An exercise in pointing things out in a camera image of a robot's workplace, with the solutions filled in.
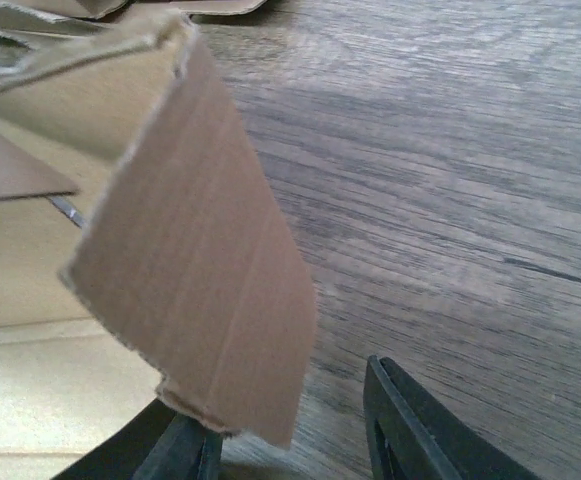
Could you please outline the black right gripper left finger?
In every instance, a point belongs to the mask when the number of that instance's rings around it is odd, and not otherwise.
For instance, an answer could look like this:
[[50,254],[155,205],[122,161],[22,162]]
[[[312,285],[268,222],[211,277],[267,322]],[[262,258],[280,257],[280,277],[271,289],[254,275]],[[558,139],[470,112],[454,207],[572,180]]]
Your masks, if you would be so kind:
[[217,480],[223,437],[158,399],[56,480]]

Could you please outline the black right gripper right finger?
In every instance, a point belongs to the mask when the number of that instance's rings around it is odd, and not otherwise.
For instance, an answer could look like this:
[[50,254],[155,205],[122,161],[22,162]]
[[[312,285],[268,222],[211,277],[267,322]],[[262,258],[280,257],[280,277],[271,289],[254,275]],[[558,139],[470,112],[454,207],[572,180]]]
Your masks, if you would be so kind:
[[375,479],[539,479],[388,357],[367,360],[363,408]]

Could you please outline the brown cardboard box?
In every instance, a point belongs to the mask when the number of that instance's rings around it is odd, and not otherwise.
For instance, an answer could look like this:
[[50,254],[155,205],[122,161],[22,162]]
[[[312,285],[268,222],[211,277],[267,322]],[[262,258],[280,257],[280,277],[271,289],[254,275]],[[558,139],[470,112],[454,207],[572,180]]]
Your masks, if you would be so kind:
[[290,445],[312,278],[176,9],[0,68],[0,327],[88,317],[161,374],[166,405]]

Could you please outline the stack of flat cardboard blanks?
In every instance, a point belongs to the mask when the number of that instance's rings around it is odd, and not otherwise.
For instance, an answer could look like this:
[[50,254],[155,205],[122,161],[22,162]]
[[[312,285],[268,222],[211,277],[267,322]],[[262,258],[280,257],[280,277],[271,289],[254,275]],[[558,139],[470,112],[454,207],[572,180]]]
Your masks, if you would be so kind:
[[177,9],[187,15],[249,14],[264,0],[228,1],[0,1],[0,39],[30,49],[89,36],[125,19]]

